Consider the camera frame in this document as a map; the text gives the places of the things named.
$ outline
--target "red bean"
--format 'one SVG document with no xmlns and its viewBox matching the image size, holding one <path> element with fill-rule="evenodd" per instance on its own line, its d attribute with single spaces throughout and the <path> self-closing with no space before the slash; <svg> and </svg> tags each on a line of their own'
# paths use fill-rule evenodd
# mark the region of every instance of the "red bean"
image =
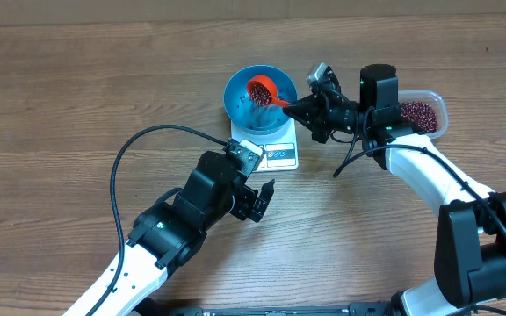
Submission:
<svg viewBox="0 0 506 316">
<path fill-rule="evenodd" d="M 401 118 L 421 127 L 426 133 L 433 133 L 438 129 L 435 110 L 421 101 L 402 103 Z"/>
<path fill-rule="evenodd" d="M 251 85 L 249 98 L 259 106 L 269 105 L 272 100 L 271 93 L 261 83 L 253 83 Z"/>
</svg>

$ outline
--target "red spoon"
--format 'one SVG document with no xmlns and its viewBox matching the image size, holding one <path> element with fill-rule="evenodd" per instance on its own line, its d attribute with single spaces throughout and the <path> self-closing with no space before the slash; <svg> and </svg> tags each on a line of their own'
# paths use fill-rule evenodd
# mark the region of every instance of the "red spoon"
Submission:
<svg viewBox="0 0 506 316">
<path fill-rule="evenodd" d="M 290 102 L 279 100 L 277 96 L 277 85 L 266 75 L 256 75 L 247 83 L 247 93 L 251 101 L 260 106 L 269 106 L 271 104 L 285 107 Z"/>
</svg>

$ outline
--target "digital scale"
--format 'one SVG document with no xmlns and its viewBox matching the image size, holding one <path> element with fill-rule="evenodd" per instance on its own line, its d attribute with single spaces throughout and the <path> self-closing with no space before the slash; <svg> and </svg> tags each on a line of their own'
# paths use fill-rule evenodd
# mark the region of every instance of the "digital scale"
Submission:
<svg viewBox="0 0 506 316">
<path fill-rule="evenodd" d="M 224 108 L 231 119 L 232 138 L 249 140 L 264 149 L 265 156 L 254 172 L 296 170 L 299 159 L 294 120 L 275 104 L 259 107 L 246 90 L 249 80 L 259 75 L 269 77 L 276 84 L 280 100 L 295 101 L 298 97 L 293 80 L 278 68 L 254 65 L 241 69 L 229 79 L 224 90 Z"/>
<path fill-rule="evenodd" d="M 231 122 L 232 138 L 237 141 L 249 140 L 265 151 L 257 170 L 253 172 L 296 170 L 298 168 L 298 142 L 296 126 L 289 119 L 280 129 L 268 135 L 253 135 L 243 131 Z"/>
</svg>

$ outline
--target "clear plastic tray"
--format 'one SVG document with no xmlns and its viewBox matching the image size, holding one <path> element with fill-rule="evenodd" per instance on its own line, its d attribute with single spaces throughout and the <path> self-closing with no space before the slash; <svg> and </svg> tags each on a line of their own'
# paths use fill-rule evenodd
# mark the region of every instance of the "clear plastic tray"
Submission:
<svg viewBox="0 0 506 316">
<path fill-rule="evenodd" d="M 429 90 L 404 90 L 398 92 L 398 101 L 411 102 L 421 101 L 430 105 L 437 114 L 438 130 L 434 133 L 427 133 L 427 136 L 434 140 L 442 136 L 448 129 L 448 112 L 446 111 L 446 104 L 443 98 L 437 92 Z"/>
</svg>

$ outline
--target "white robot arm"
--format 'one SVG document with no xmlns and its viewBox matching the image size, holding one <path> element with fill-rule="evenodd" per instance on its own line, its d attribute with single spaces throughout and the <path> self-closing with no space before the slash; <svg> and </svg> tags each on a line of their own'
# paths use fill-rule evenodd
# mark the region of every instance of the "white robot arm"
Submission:
<svg viewBox="0 0 506 316">
<path fill-rule="evenodd" d="M 394 309 L 405 316 L 444 316 L 472 307 L 504 312 L 477 305 L 506 297 L 506 192 L 475 182 L 438 152 L 421 127 L 402 119 L 395 72 L 383 64 L 362 68 L 356 103 L 341 94 L 333 70 L 321 63 L 307 78 L 312 95 L 283 111 L 320 143 L 334 132 L 353 134 L 334 177 L 367 154 L 407 182 L 438 217 L 435 276 L 394 296 Z M 351 158 L 358 135 L 364 152 Z M 481 246 L 478 233 L 484 231 L 497 234 L 496 242 Z"/>
<path fill-rule="evenodd" d="M 402 136 L 391 144 L 426 147 L 448 163 L 482 198 L 489 198 L 489 193 L 493 192 L 489 187 L 474 181 L 446 159 L 426 135 Z M 462 190 L 461 185 L 448 174 L 446 169 L 426 154 L 408 149 L 387 149 L 386 166 L 392 174 L 409 184 L 437 217 L 442 205 L 448 205 L 455 200 L 463 202 L 475 200 L 467 191 Z M 459 309 L 446 301 L 434 276 L 424 284 L 405 291 L 401 299 L 407 316 L 445 316 Z"/>
<path fill-rule="evenodd" d="M 95 316 L 128 315 L 144 298 L 167 281 L 167 268 L 159 269 L 157 257 L 141 245 L 125 245 L 125 259 L 115 289 L 93 314 Z M 105 293 L 119 265 L 117 254 L 99 279 L 68 309 L 64 316 L 87 315 Z"/>
</svg>

